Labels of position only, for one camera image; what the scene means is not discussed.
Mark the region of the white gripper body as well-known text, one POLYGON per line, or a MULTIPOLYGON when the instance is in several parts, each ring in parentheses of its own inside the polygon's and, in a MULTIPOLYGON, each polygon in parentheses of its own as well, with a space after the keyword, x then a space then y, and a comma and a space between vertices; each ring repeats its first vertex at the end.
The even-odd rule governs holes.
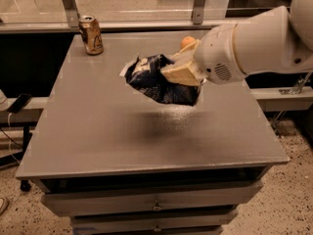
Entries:
POLYGON ((206 79, 214 84, 242 81, 246 74, 237 61, 234 24, 222 24, 207 33, 198 45, 194 59, 206 79))

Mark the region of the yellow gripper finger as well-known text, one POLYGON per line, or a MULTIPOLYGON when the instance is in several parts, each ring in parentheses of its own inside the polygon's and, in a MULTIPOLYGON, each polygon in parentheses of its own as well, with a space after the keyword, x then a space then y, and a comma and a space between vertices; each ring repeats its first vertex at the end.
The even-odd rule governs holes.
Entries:
POLYGON ((160 72, 169 82, 186 86, 199 86, 204 80, 203 73, 194 61, 167 65, 160 72))
POLYGON ((177 53, 173 54, 170 57, 170 59, 174 62, 177 62, 181 59, 185 59, 185 58, 189 58, 190 56, 193 56, 199 44, 200 44, 200 41, 196 39, 194 48, 187 48, 183 50, 180 49, 177 53))

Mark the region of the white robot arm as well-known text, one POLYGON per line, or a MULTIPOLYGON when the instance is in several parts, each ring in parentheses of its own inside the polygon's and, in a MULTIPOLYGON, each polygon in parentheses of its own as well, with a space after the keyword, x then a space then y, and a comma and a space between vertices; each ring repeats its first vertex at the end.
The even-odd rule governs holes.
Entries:
POLYGON ((242 81, 252 74, 313 68, 313 0, 291 0, 257 16, 222 24, 174 54, 160 70, 172 83, 198 86, 242 81))

